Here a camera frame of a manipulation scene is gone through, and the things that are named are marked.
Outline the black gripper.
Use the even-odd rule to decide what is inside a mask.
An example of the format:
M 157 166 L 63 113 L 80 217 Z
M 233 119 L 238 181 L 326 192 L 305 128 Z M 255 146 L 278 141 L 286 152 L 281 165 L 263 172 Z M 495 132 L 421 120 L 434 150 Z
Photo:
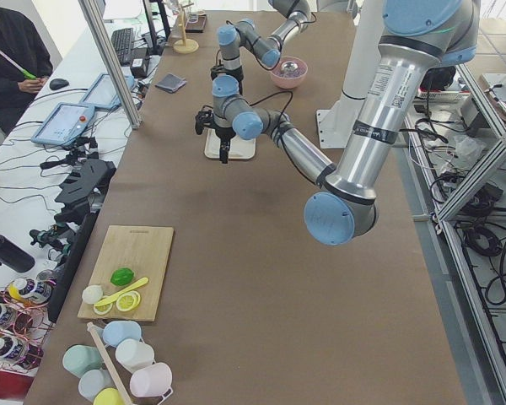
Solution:
M 229 162 L 231 139 L 235 136 L 232 126 L 223 118 L 217 116 L 213 110 L 202 108 L 195 116 L 195 132 L 201 135 L 205 128 L 213 129 L 220 139 L 219 160 L 223 164 Z
M 239 85 L 239 90 L 241 90 L 241 65 L 233 68 L 226 68 L 223 64 L 223 60 L 219 60 L 214 66 L 210 69 L 211 80 L 214 80 L 218 76 L 223 74 L 229 75 L 237 80 Z

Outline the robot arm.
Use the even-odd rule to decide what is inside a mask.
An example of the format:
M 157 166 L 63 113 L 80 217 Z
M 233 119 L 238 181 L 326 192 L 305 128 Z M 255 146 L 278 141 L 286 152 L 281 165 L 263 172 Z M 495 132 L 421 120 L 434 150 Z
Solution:
M 218 29 L 222 57 L 212 75 L 213 106 L 198 111 L 195 129 L 211 128 L 226 162 L 231 139 L 267 135 L 297 170 L 319 187 L 304 207 L 304 222 L 319 242 L 336 246 L 367 233 L 378 218 L 374 183 L 426 72 L 470 61 L 476 53 L 477 1 L 386 1 L 380 16 L 379 65 L 338 163 L 331 162 L 283 111 L 255 108 L 240 93 L 240 53 L 276 67 L 285 42 L 303 32 L 312 13 L 305 1 L 276 1 L 285 18 L 269 37 L 242 19 Z
M 219 57 L 213 66 L 212 93 L 215 97 L 241 95 L 245 79 L 241 52 L 247 51 L 262 69 L 252 76 L 258 90 L 268 84 L 294 89 L 304 81 L 308 69 L 314 78 L 345 73 L 358 28 L 353 20 L 335 11 L 313 13 L 306 1 L 271 1 L 285 20 L 269 36 L 258 32 L 255 22 L 241 19 L 218 28 Z

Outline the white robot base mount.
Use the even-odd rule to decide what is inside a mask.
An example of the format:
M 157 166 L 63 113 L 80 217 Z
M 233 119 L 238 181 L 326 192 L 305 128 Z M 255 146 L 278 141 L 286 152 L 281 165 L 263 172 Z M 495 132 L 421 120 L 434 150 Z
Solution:
M 322 149 L 344 149 L 353 131 L 358 114 L 341 112 L 338 108 L 317 110 L 317 133 Z

